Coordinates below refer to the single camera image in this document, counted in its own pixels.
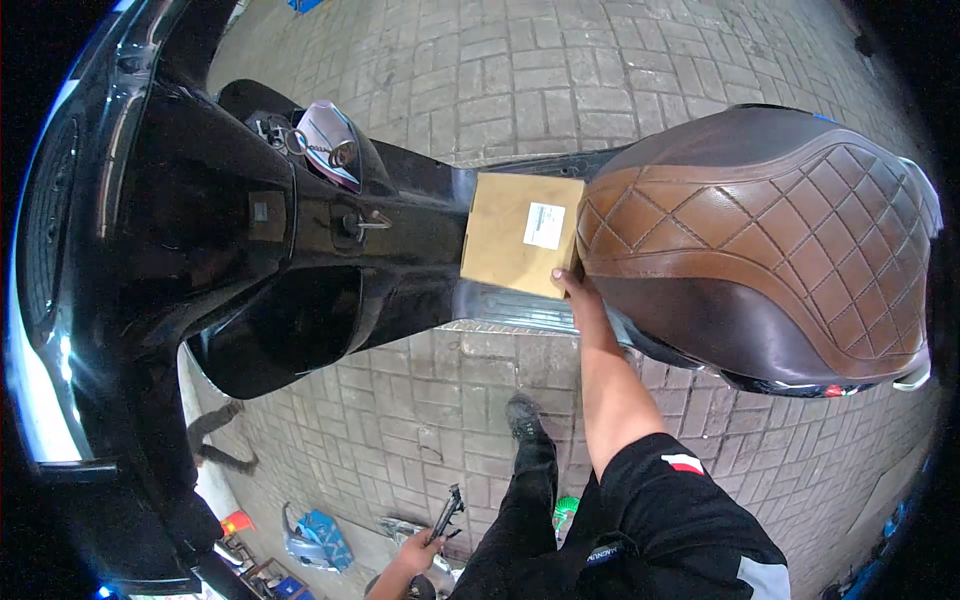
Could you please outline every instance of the paved ground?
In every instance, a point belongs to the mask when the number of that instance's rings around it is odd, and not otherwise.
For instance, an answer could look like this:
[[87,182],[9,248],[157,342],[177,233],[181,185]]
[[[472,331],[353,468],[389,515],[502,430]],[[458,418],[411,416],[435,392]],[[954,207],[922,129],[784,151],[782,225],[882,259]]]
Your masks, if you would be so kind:
[[[207,87],[247,77],[301,104],[329,98],[370,137],[448,161],[602,148],[769,102],[820,112],[924,164],[901,88],[875,65],[877,78],[823,0],[326,0],[297,17],[253,0]],[[673,432],[784,550],[797,598],[814,597],[876,540],[876,522],[847,529],[937,408],[933,385],[801,401],[736,393],[650,360],[637,367]],[[205,408],[222,401],[199,387]],[[250,536],[264,555],[283,556],[287,499],[370,527],[386,514],[429,520],[453,482],[469,504],[453,545],[468,553],[510,476],[502,407],[517,387],[549,413],[563,492],[578,493],[589,467],[577,341],[564,336],[424,332],[248,402],[214,441],[239,454],[252,446],[263,461],[230,484],[265,523]],[[356,597],[370,576],[358,567],[317,586]]]

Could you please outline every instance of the cardboard box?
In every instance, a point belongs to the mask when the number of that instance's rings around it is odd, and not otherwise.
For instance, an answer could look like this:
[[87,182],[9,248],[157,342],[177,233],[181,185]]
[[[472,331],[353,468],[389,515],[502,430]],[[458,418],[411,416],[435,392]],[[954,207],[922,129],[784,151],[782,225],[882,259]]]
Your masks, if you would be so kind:
[[481,173],[467,220],[460,276],[550,298],[550,272],[575,260],[581,180]]

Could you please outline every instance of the hand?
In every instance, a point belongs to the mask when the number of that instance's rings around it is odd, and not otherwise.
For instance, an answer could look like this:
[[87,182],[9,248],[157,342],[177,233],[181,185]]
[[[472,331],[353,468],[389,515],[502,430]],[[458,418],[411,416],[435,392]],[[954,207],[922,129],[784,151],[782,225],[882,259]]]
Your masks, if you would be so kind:
[[428,546],[423,547],[423,543],[430,537],[430,530],[424,529],[416,535],[410,537],[401,546],[396,553],[394,564],[406,576],[413,578],[420,575],[423,571],[430,568],[433,563],[433,557],[444,547],[446,538],[440,536],[431,541]]
[[588,278],[581,283],[565,269],[554,269],[552,275],[566,290],[566,301],[573,311],[573,326],[580,331],[584,345],[606,347],[613,343],[616,346],[607,309],[593,283]]

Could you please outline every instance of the scooter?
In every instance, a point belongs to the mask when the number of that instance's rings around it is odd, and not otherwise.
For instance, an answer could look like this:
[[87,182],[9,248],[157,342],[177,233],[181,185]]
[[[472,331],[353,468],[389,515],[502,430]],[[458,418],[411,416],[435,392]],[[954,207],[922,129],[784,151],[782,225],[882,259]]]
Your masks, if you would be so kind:
[[574,333],[562,300],[460,279],[479,172],[588,183],[578,247],[625,347],[779,396],[929,377],[942,218],[913,162],[822,117],[741,106],[621,148],[457,168],[257,82],[210,98],[232,8],[114,9],[51,109],[11,244],[22,438],[74,542],[126,593],[203,578],[248,597],[193,492],[183,342],[251,398],[458,319]]

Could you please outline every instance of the scooter seat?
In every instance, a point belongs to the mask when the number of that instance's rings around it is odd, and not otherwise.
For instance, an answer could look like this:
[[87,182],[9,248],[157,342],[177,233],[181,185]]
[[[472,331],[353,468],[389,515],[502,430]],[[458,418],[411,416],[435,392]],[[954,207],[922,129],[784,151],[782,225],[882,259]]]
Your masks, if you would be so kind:
[[850,383],[927,360],[936,193],[832,121],[733,108],[647,137],[588,183],[578,219],[607,302],[708,365]]

